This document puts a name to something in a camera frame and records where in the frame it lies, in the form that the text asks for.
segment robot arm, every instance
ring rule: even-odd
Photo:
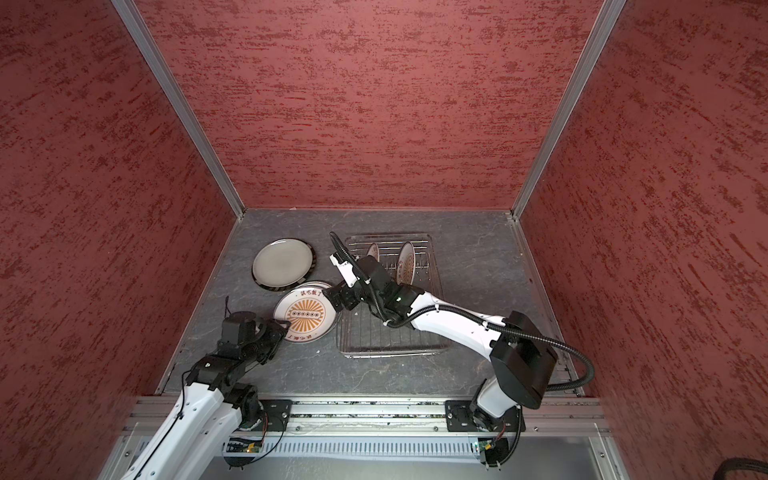
[[[263,422],[256,389],[237,381],[248,366],[274,357],[288,325],[264,321],[252,312],[230,313],[222,322],[216,351],[183,379],[174,409],[123,480],[199,478],[232,432]]]
[[[400,285],[376,259],[355,260],[334,233],[331,238],[336,247],[331,262],[344,281],[323,293],[337,310],[351,310],[362,301],[387,326],[437,333],[475,350],[491,362],[495,377],[481,386],[471,407],[478,429],[494,431],[500,424],[498,419],[509,409],[537,409],[548,389],[577,388],[594,376],[586,357],[572,347],[544,337],[522,313],[513,311],[504,318],[472,312],[416,286]],[[558,360],[552,347],[565,349],[582,361],[586,359],[588,374],[576,382],[548,385]]]

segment wire rack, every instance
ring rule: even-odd
[[[400,249],[413,244],[416,269],[412,285],[442,297],[440,276],[432,249],[432,238],[426,233],[353,235],[346,239],[352,255],[365,256],[372,243],[379,245],[379,262],[394,278]],[[374,317],[365,303],[354,310],[344,310],[336,328],[336,345],[345,356],[381,357],[396,355],[430,355],[448,348],[449,341],[430,332],[412,330],[407,326],[393,329]]]

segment plate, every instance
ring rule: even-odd
[[[286,340],[293,343],[309,343],[331,330],[336,321],[333,304],[323,295],[318,285],[299,286],[285,295],[275,307],[274,319],[288,320],[290,328]]]
[[[283,238],[261,249],[253,259],[251,273],[260,287],[279,292],[303,283],[316,261],[312,247],[295,238]]]
[[[413,243],[406,242],[400,249],[400,256],[397,257],[395,281],[410,284],[413,282],[414,273],[416,273],[416,254]]]
[[[366,255],[370,255],[371,257],[375,258],[376,261],[379,261],[379,245],[377,243],[371,243],[371,246],[368,248],[368,253]]]
[[[302,283],[297,288],[300,288],[302,286],[314,286],[316,288],[330,288],[331,284],[330,283],[325,283],[325,282],[320,282],[320,281],[314,281],[314,282]]]

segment table surface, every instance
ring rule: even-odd
[[[483,313],[528,315],[545,335],[551,324],[531,294],[531,284],[504,212],[424,212],[362,210],[248,210],[236,228],[220,269],[198,306],[172,360],[164,393],[180,390],[180,374],[213,351],[220,338],[224,298],[232,311],[271,317],[284,293],[255,284],[256,254],[280,238],[298,238],[316,251],[309,280],[341,281],[331,264],[328,232],[344,239],[360,233],[428,233],[442,281],[444,300]],[[272,362],[252,369],[241,382],[260,394],[350,394],[470,396],[493,374],[474,351],[452,343],[430,356],[348,359],[336,347],[333,331],[306,344],[283,342]],[[558,378],[566,372],[556,372]]]

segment black wire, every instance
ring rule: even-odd
[[[262,458],[264,458],[264,457],[266,457],[267,455],[269,455],[270,453],[274,452],[274,450],[275,450],[275,449],[277,448],[277,446],[280,444],[280,441],[281,441],[281,440],[283,440],[283,435],[285,435],[285,434],[286,434],[286,429],[287,429],[287,428],[288,428],[288,419],[285,419],[285,420],[283,420],[283,432],[282,432],[282,433],[280,433],[280,438],[279,438],[279,439],[277,439],[277,443],[276,443],[275,445],[273,445],[273,447],[272,447],[272,448],[271,448],[271,449],[270,449],[270,450],[269,450],[267,453],[265,453],[264,455],[261,455],[259,458],[253,458],[253,459],[251,459],[249,462],[244,462],[244,463],[240,463],[240,461],[237,461],[237,462],[235,462],[234,464],[233,464],[233,463],[230,463],[230,458],[229,458],[229,457],[224,457],[224,460],[225,460],[225,461],[226,461],[226,462],[227,462],[227,463],[230,465],[230,468],[231,468],[231,467],[233,467],[233,466],[235,466],[235,467],[241,467],[241,468],[242,468],[242,467],[244,467],[245,465],[251,465],[251,464],[253,464],[253,463],[256,463],[256,462],[258,462],[258,461],[259,461],[259,460],[261,460]]]
[[[518,430],[515,433],[515,440],[512,441],[512,446],[509,447],[509,452],[507,452],[507,455],[504,457],[503,460],[496,462],[496,465],[493,465],[492,467],[499,467],[501,465],[504,465],[507,460],[509,460],[512,457],[512,454],[515,453],[515,450],[518,448],[518,443],[520,442],[520,433],[523,429],[523,408],[521,406],[518,406]]]
[[[749,470],[751,472],[768,474],[768,463],[751,458],[728,458],[720,464],[712,480],[725,480],[725,474],[736,470]]]
[[[424,315],[425,313],[429,312],[435,312],[437,310],[445,310],[446,312],[456,313],[458,315],[463,316],[466,319],[470,319],[471,321],[480,324],[485,325],[486,321],[479,316],[476,316],[473,313],[470,313],[464,309],[458,308],[457,306],[453,305],[440,305],[435,306],[425,306],[424,308],[420,310],[416,310],[413,314],[408,316],[405,320],[403,320],[401,323],[398,323],[395,328],[399,328],[400,326],[405,325],[406,323],[412,322],[416,317]],[[560,340],[549,338],[548,336],[539,336],[539,335],[532,335],[530,333],[525,333],[518,329],[513,329],[508,326],[501,326],[496,325],[495,323],[487,322],[487,329],[493,330],[494,332],[500,332],[500,333],[506,333],[510,336],[515,336],[518,338],[524,338],[528,340],[534,340],[535,342],[542,342],[547,343],[548,345],[553,346],[556,349],[562,350],[566,353],[570,353],[572,356],[575,356],[577,359],[579,359],[583,364],[584,367],[586,367],[587,372],[579,377],[578,379],[572,381],[572,382],[564,382],[564,383],[551,383],[547,385],[548,391],[559,391],[559,390],[571,390],[571,389],[577,389],[581,386],[587,385],[589,382],[594,379],[594,365],[592,364],[592,361],[589,360],[589,358],[576,350],[574,347],[568,345],[567,343],[563,343]]]
[[[283,422],[283,433],[280,434],[280,438],[277,439],[277,443],[267,453],[265,453],[264,455],[261,455],[259,458],[253,460],[251,463],[256,463],[259,460],[261,460],[262,458],[264,458],[267,455],[269,455],[270,453],[272,453],[274,451],[274,449],[276,449],[277,446],[280,444],[280,440],[283,439],[283,435],[286,434],[286,428],[288,428],[288,419],[286,419],[285,422]]]
[[[355,273],[355,276],[361,279],[363,282],[371,280],[371,277],[363,272],[362,269],[360,269],[360,267],[357,265],[355,257],[353,257],[349,250],[347,250],[346,245],[344,245],[344,242],[342,242],[339,236],[336,235],[336,232],[331,232],[329,235],[331,236],[331,243],[333,243],[333,248],[336,249],[336,253],[339,254],[341,260],[349,262],[349,264],[352,265],[352,271]]]
[[[168,427],[168,430],[165,431],[165,435],[163,435],[163,438],[160,439],[160,441],[157,443],[157,445],[154,446],[154,449],[152,450],[152,453],[149,454],[149,456],[147,457],[147,461],[144,462],[144,464],[141,466],[141,468],[139,468],[139,471],[136,472],[136,476],[134,477],[134,480],[136,480],[136,478],[139,478],[139,475],[141,475],[141,472],[144,470],[144,467],[146,467],[147,463],[149,463],[149,461],[152,459],[152,455],[154,455],[154,453],[157,451],[157,449],[160,448],[160,445],[162,445],[163,441],[165,440],[165,437],[168,436],[170,431],[174,429],[174,425],[176,425],[176,422],[179,419],[182,419],[184,417],[184,403],[187,401],[187,397],[186,397],[186,395],[184,393],[184,391],[185,391],[185,388],[184,388],[184,375],[188,374],[191,371],[192,370],[190,369],[190,370],[187,370],[186,372],[182,372],[181,373],[181,408],[179,409],[179,412],[176,414],[176,418],[170,424],[170,427]]]

